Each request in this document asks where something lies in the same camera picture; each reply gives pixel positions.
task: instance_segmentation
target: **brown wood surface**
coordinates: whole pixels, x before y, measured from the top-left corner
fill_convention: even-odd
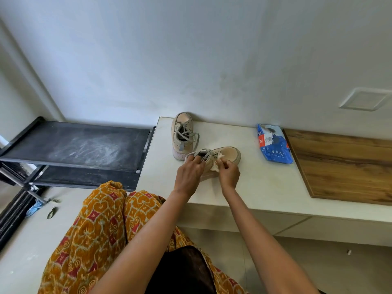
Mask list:
[[[311,197],[392,205],[392,141],[285,129]]]

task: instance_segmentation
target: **white cabinet top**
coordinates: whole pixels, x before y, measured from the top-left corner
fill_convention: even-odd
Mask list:
[[[137,190],[168,197],[177,168],[183,162],[172,154],[172,118],[160,117],[141,171]],[[233,146],[241,152],[237,192],[249,208],[310,216],[392,223],[392,206],[311,198],[295,164],[269,162],[259,148],[257,129],[194,122],[200,134],[198,149]],[[218,178],[200,183],[190,203],[228,206]]]

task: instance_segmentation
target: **person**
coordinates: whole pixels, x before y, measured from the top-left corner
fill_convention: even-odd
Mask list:
[[[238,167],[224,158],[218,165],[223,196],[267,292],[319,293],[236,192]],[[176,227],[204,167],[191,156],[167,200],[146,191],[127,196],[112,181],[95,189],[50,257],[38,293],[246,293]]]

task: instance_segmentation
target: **metal pole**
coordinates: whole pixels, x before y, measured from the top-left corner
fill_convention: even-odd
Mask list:
[[[27,193],[29,193],[30,195],[32,195],[35,199],[37,199],[38,201],[41,201],[43,204],[46,204],[47,202],[42,199],[40,196],[38,196],[36,193],[34,193],[33,191],[29,190],[28,188],[26,188],[23,185],[23,182],[20,181],[18,178],[16,178],[15,176],[13,176],[11,173],[9,173],[6,169],[4,168],[0,168],[0,173],[4,174],[6,177],[8,177],[10,180],[12,180],[14,183],[16,183],[17,185],[21,186],[23,190],[25,190]]]

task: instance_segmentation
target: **orange patterned pants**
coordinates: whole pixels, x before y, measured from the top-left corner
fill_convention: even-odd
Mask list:
[[[146,191],[127,196],[118,182],[100,185],[84,200],[75,222],[50,257],[38,293],[88,293],[163,202],[164,198]],[[202,253],[217,293],[246,292],[213,266],[208,255],[178,227],[166,251],[189,245]]]

